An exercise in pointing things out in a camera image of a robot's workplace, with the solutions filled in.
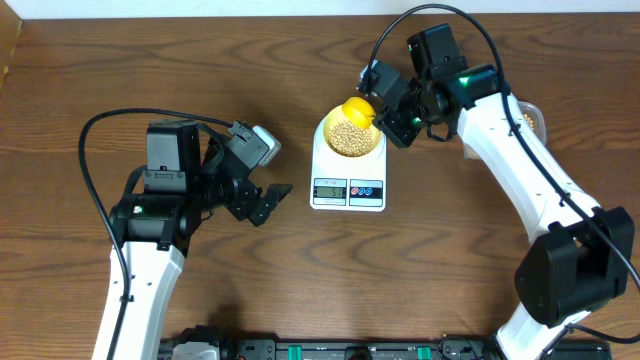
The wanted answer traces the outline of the white digital kitchen scale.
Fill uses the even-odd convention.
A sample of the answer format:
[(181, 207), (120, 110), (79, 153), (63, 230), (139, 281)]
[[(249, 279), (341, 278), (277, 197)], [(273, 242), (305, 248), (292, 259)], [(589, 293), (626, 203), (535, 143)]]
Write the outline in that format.
[(316, 128), (309, 204), (315, 210), (381, 212), (387, 197), (386, 138), (363, 156), (340, 155), (325, 136), (329, 121), (339, 118), (332, 112)]

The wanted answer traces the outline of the yellow measuring scoop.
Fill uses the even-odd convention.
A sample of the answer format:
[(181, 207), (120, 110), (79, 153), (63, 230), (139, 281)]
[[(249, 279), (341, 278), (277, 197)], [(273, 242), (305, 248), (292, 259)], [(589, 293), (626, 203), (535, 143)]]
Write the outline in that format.
[(351, 97), (341, 106), (346, 118), (359, 128), (367, 129), (376, 116), (374, 108), (365, 100), (359, 97)]

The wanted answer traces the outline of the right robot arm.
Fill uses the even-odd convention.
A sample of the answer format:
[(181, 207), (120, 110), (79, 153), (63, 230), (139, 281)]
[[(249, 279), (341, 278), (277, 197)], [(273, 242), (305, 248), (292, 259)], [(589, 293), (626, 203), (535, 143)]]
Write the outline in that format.
[(634, 223), (623, 208), (602, 208), (562, 170), (525, 120), (499, 61), (469, 66), (445, 24), (411, 36), (407, 47), (411, 79), (376, 58), (362, 71), (360, 90), (382, 103), (375, 126), (406, 148), (445, 125), (489, 168), (529, 241), (514, 276), (519, 303), (497, 331), (494, 353), (545, 358), (638, 280)]

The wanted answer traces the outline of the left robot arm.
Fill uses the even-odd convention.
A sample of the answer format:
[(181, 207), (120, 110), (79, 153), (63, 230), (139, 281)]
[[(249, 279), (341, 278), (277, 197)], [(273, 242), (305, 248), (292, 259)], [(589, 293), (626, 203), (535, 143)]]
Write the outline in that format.
[(267, 130), (236, 122), (227, 134), (192, 120), (150, 123), (147, 163), (133, 170), (107, 224), (115, 237), (95, 359), (157, 356), (169, 300), (190, 240), (215, 209), (263, 225), (291, 192), (249, 178), (281, 145)]

